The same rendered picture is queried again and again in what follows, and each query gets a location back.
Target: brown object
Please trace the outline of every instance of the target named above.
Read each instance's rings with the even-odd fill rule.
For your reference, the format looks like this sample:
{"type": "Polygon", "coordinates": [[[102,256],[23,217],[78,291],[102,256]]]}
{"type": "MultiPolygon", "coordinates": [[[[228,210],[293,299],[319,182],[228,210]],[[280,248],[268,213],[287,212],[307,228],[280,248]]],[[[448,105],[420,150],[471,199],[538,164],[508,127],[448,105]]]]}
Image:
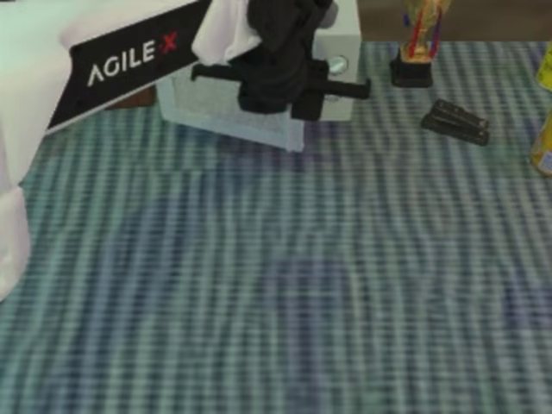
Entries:
{"type": "Polygon", "coordinates": [[[138,92],[131,97],[127,97],[120,102],[110,106],[108,110],[122,110],[128,108],[143,108],[153,106],[157,95],[154,87],[149,87],[144,91],[138,92]]]}

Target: table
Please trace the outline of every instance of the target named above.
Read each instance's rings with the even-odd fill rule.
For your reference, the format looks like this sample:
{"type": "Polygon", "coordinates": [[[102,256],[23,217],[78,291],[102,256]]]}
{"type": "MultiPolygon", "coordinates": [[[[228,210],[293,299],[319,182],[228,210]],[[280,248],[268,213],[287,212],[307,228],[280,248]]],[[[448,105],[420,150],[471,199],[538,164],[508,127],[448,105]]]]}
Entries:
{"type": "Polygon", "coordinates": [[[552,181],[529,165],[543,43],[445,43],[287,154],[102,112],[23,182],[34,254],[0,306],[0,412],[547,413],[552,181]],[[444,97],[481,148],[416,128],[444,97]]]}

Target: blue tablecloth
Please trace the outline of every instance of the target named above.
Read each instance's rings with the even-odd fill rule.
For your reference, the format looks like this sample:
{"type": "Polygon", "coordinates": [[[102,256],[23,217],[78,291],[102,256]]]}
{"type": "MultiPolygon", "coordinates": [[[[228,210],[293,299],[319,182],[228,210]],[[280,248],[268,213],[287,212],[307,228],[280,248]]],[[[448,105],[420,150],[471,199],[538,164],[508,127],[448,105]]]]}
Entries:
{"type": "Polygon", "coordinates": [[[364,46],[354,120],[303,154],[102,112],[24,182],[34,255],[0,306],[1,414],[550,413],[542,43],[443,44],[435,86],[364,46]],[[488,147],[422,131],[446,98],[488,147]]]}

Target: golden trophy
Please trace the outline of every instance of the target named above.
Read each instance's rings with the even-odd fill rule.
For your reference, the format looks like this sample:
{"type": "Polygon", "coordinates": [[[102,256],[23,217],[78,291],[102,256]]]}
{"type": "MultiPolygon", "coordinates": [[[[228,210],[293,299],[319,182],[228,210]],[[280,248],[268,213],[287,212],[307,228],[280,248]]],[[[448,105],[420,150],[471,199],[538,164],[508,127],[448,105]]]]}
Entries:
{"type": "Polygon", "coordinates": [[[433,85],[431,62],[439,47],[443,15],[452,0],[404,0],[405,26],[411,28],[410,39],[398,50],[391,62],[392,84],[400,88],[429,88],[433,85]],[[432,30],[431,44],[428,34],[432,30]]]}

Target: yellow object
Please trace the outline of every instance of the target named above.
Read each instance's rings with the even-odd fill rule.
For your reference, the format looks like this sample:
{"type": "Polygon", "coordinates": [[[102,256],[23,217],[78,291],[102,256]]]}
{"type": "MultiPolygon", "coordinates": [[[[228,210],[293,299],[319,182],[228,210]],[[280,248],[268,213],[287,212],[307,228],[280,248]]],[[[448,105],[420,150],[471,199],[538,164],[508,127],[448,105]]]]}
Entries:
{"type": "Polygon", "coordinates": [[[539,85],[548,91],[552,91],[552,41],[549,42],[543,62],[536,73],[539,85]]]}
{"type": "Polygon", "coordinates": [[[552,110],[531,150],[531,164],[542,174],[552,177],[552,110]]]}

